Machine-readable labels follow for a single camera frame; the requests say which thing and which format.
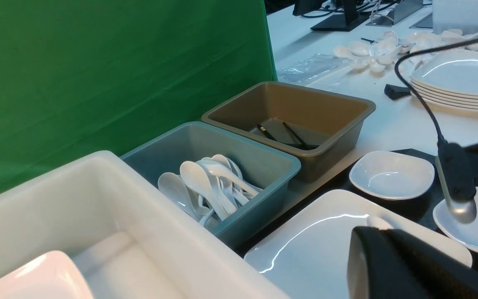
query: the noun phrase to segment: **plastic bag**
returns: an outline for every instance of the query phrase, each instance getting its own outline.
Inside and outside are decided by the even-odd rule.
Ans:
[[[348,59],[333,55],[315,54],[309,59],[277,71],[278,81],[305,86],[327,74],[347,66]]]

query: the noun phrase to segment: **gray plastic bin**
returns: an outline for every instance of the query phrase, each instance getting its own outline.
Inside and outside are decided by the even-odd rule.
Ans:
[[[121,157],[152,185],[164,172],[178,174],[184,161],[222,154],[246,181],[264,189],[211,232],[230,248],[246,241],[283,209],[287,184],[300,170],[292,155],[201,122],[184,123]]]
[[[375,109],[374,102],[361,98],[265,82],[206,112],[202,121],[298,157],[302,171],[297,178],[311,182],[355,147],[364,119]],[[298,141],[282,121],[307,144],[319,147],[306,151],[284,144]],[[266,138],[257,124],[277,141]]]

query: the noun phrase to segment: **computer monitor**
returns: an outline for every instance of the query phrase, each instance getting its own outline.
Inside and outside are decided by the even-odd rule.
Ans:
[[[322,8],[324,0],[296,0],[294,4],[293,15],[299,17],[305,15],[311,11],[319,10]]]
[[[324,0],[296,0],[293,15],[305,15],[322,8]],[[330,32],[350,32],[368,19],[366,15],[359,15],[355,0],[342,0],[343,14],[330,15],[324,21],[311,27],[311,30]]]

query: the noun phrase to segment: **chopsticks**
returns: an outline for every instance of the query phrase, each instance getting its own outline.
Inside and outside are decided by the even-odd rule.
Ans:
[[[283,124],[283,126],[285,127],[285,129],[287,129],[293,136],[294,138],[296,138],[296,140],[298,140],[298,142],[300,142],[300,144],[302,144],[302,146],[306,149],[306,150],[310,150],[311,148],[309,147],[309,145],[307,145],[307,143],[304,142],[304,140],[302,138],[300,138],[300,136],[298,136],[298,134],[296,134],[295,131],[293,131],[289,125],[287,125],[287,123],[285,123],[285,121],[282,121],[281,122]]]
[[[306,150],[306,151],[314,150],[315,148],[318,147],[318,145],[309,145],[309,144],[305,143],[304,140],[302,138],[300,138],[300,136],[298,136],[298,134],[296,134],[296,132],[289,127],[289,125],[287,125],[287,123],[282,122],[282,124],[285,127],[285,129],[287,129],[294,136],[294,138],[296,138],[296,140],[298,140],[298,142],[300,142],[300,144],[285,143],[285,142],[281,142],[281,143],[292,146],[292,147],[299,148],[300,150]],[[263,125],[257,124],[256,127],[266,138],[269,138],[270,140],[274,140],[274,141],[278,142],[274,138],[274,136],[271,133],[269,133],[269,131],[267,131],[267,129]]]

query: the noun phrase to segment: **green backdrop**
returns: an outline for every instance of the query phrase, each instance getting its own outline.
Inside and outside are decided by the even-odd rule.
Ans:
[[[262,0],[0,0],[0,192],[274,78]]]

